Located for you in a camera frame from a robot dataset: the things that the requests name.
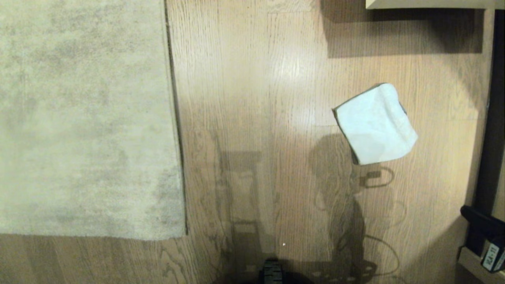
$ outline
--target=beige rug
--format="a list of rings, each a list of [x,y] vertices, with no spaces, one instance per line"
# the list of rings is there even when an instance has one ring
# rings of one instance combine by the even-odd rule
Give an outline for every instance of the beige rug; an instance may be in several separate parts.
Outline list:
[[[0,2],[0,233],[185,234],[164,3]]]

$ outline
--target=label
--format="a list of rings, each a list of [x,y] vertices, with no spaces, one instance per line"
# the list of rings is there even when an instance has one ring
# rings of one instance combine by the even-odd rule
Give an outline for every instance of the label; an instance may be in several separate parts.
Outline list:
[[[494,261],[496,260],[496,257],[498,255],[498,252],[500,251],[500,248],[497,247],[495,244],[489,245],[489,249],[487,250],[486,257],[484,257],[484,261],[482,261],[482,266],[484,266],[487,270],[492,271],[493,270],[493,264]]]

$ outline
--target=white towel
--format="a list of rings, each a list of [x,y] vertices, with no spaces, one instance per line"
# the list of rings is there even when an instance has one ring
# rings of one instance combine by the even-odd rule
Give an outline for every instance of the white towel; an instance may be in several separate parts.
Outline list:
[[[408,154],[418,138],[393,85],[385,83],[334,110],[358,163],[390,161]]]

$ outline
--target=folded napkin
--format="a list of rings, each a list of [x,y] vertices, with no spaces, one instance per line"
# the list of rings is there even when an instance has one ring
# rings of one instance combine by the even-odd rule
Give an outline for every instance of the folded napkin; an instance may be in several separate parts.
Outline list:
[[[350,99],[333,113],[360,165],[401,158],[418,138],[396,89],[388,83]]]

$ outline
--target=black wheel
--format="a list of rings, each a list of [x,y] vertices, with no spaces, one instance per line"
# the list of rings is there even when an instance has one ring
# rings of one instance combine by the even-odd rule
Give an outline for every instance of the black wheel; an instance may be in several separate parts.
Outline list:
[[[267,260],[263,265],[260,279],[262,284],[283,284],[283,272],[279,261]]]

